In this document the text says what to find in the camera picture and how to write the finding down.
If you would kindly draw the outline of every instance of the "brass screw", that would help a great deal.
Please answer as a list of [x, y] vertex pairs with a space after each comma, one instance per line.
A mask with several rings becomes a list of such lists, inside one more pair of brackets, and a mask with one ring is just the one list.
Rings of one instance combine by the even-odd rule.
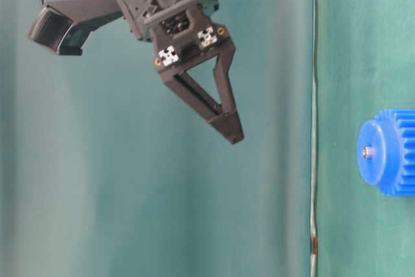
[[224, 27], [219, 27], [218, 28], [218, 35], [223, 36], [224, 34], [225, 34], [225, 28]]

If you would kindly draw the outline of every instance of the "teal backdrop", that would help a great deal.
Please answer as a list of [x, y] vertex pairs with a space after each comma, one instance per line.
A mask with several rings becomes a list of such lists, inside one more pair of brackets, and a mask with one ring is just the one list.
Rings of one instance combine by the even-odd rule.
[[318, 0], [319, 276], [415, 276], [415, 199], [361, 178], [362, 124], [415, 108], [414, 0]]
[[57, 57], [26, 37], [39, 0], [0, 0], [1, 276], [309, 274], [313, 0], [220, 3], [236, 146], [123, 20]]

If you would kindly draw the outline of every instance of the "gear teeth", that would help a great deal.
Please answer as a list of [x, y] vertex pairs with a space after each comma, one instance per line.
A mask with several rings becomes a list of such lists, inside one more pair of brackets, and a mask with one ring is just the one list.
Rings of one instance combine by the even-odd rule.
[[415, 111], [384, 110], [381, 119], [392, 119], [402, 152], [401, 167], [389, 195], [415, 195]]

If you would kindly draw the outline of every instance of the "blue gear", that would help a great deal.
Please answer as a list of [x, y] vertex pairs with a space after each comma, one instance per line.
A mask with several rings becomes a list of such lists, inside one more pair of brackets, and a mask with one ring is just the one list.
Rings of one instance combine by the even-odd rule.
[[415, 196], [415, 110], [384, 110], [361, 128], [357, 161], [364, 180], [387, 196]]

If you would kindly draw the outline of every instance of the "screw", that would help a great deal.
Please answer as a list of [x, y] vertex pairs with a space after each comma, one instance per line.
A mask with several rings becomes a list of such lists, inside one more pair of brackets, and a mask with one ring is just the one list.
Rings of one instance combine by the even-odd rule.
[[369, 146], [363, 147], [363, 158], [364, 159], [372, 159], [373, 155], [374, 155], [374, 150], [371, 147]]
[[218, 28], [218, 35], [219, 36], [222, 36], [222, 35], [224, 35], [225, 34], [225, 28], [224, 27], [219, 27]]

